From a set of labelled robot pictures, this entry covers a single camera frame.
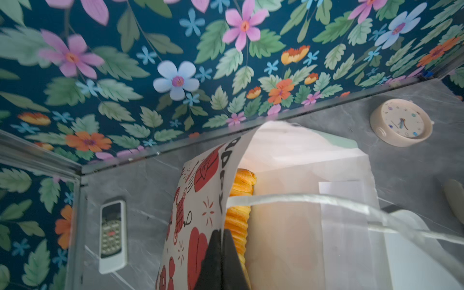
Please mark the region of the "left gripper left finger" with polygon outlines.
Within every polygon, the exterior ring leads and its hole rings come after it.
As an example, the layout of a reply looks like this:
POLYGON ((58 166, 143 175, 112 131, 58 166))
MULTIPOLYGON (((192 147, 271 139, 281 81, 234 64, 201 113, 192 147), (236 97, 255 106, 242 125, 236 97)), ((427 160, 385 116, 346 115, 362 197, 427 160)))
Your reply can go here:
POLYGON ((211 234, 194 290, 222 289, 221 234, 221 230, 215 230, 211 234))

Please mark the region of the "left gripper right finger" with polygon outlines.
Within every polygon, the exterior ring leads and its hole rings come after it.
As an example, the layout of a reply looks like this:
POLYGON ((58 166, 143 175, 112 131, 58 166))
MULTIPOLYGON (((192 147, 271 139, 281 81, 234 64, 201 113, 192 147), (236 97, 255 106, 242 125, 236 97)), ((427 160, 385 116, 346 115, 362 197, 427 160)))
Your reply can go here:
POLYGON ((222 289, 250 290, 232 233, 227 229, 222 236, 222 289))

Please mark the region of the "white red paper bag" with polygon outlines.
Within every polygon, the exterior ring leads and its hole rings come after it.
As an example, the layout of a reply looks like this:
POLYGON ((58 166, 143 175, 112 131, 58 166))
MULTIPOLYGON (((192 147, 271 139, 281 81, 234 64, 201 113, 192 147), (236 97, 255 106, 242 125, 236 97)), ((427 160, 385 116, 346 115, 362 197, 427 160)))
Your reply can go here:
POLYGON ((251 290, 464 287, 463 263, 439 245, 459 238, 381 210, 367 154, 269 122, 183 165, 156 289, 195 288, 211 234, 223 236, 235 206, 251 207, 251 290), (253 196, 230 197, 238 169, 256 175, 253 196))

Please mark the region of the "long twisted fake bread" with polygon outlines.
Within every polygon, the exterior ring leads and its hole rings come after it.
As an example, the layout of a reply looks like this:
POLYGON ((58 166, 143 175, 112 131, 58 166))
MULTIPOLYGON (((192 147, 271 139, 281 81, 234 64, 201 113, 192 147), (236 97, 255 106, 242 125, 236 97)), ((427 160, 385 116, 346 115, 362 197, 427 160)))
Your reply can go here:
MULTIPOLYGON (((230 197, 253 196, 254 185, 256 182, 257 178, 254 173, 247 169, 238 169, 233 187, 230 191, 230 197)), ((240 260, 240 265, 249 288, 251 288, 251 282, 245 265, 246 260, 244 254, 246 252, 250 212, 250 206, 231 207, 227 210, 227 216, 225 219, 225 229, 231 231, 234 245, 238 253, 238 258, 240 260)))

